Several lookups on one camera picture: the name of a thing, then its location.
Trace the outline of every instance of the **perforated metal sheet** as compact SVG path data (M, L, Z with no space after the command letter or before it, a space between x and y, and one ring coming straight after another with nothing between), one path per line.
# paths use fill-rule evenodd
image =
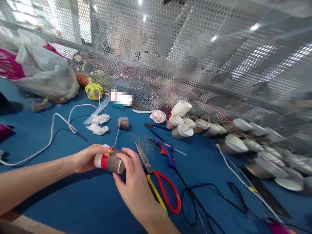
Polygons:
M239 116L292 129L286 145L294 138L298 145L310 139L310 119L284 106L286 96L312 89L311 19L248 0L172 0L165 6L161 0L0 4L2 33L35 32L69 63L93 72L106 89L132 89L140 107L170 110L182 99L195 107L193 115L209 113L216 121ZM85 62L75 62L76 54ZM196 78L176 81L175 61L197 62ZM296 120L292 127L285 122L289 115Z

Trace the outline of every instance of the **purple object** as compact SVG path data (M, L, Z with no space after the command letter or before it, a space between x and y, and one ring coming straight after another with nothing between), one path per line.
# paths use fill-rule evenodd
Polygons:
M279 225L279 224L269 224L270 229L274 234L294 234L296 233L292 229L289 229L288 227Z
M3 141L14 134L12 126L4 126L0 124L0 141Z

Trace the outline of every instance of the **white cable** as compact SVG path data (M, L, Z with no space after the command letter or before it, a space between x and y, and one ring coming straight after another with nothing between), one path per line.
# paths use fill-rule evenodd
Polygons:
M220 153L221 153L221 155L222 155L222 157L223 157L223 159L224 159L224 162L225 162L225 164L227 165L227 167L236 175L236 177L242 182L242 184L245 185L246 188L248 188L248 190L250 190L254 195L256 195L256 196L266 205L266 207L267 207L267 208L269 209L269 211L275 216L275 218L276 218L281 224L283 224L283 221L277 216L277 214L276 214L276 213L272 210L272 208L266 203L266 201L265 201L260 195L258 195L255 191L253 191L252 189L250 189L250 188L245 184L245 182L239 177L239 175L237 175L237 174L235 173L235 171L228 165L228 162L227 162L225 156L223 155L223 153L222 153L222 151L221 151L221 149L220 149L219 144L216 144L216 146L217 146L217 148L219 149L219 151L220 151Z
M1 158L0 158L0 163L2 163L2 164L5 165L5 166L16 166L16 165L18 165L18 164L20 164L20 163L23 163L23 162L25 162L25 161L27 161L27 160L29 160L29 159L31 159L31 158L37 156L38 154L40 154L41 152L43 152L45 149L47 149L47 148L51 145L51 143L52 143L54 119L55 119L55 116L56 116L56 115L59 116L62 120L64 120L65 123L68 124L68 126L69 126L69 128L71 129L72 133L77 133L77 130L70 124L70 121L71 121L72 111L73 111L76 107L78 107L78 106L93 106L95 109L97 109L97 107L94 106L94 105L92 105L92 104L81 104L81 105L74 106L74 107L72 108L71 112L69 113L68 121L66 121L60 114L55 113L55 114L53 115L53 117L52 117L50 141L49 141L49 144L48 144L46 147L44 147L43 149L41 149L41 150L38 151L37 153L33 154L32 156L30 156L30 157L28 157L28 158L26 158L26 159L24 159L24 160L22 160L22 161L20 161L20 162L18 162L18 163L7 163L7 162L1 160Z

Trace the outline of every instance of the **scissor blade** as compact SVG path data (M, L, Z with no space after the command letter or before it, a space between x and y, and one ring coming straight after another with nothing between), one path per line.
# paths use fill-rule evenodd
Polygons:
M149 174L155 172L155 170L151 167L150 162L147 159L147 156L146 156L146 154L145 154L145 152L144 152L144 150L143 150L143 148L139 142L136 143L136 147L137 147L137 150L139 151L140 157L141 157L147 171L149 172Z

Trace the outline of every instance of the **blurred label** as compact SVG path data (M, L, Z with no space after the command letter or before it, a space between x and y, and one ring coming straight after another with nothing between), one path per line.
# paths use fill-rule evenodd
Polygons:
M110 92L110 101L123 106L132 106L133 95L125 90L112 89Z

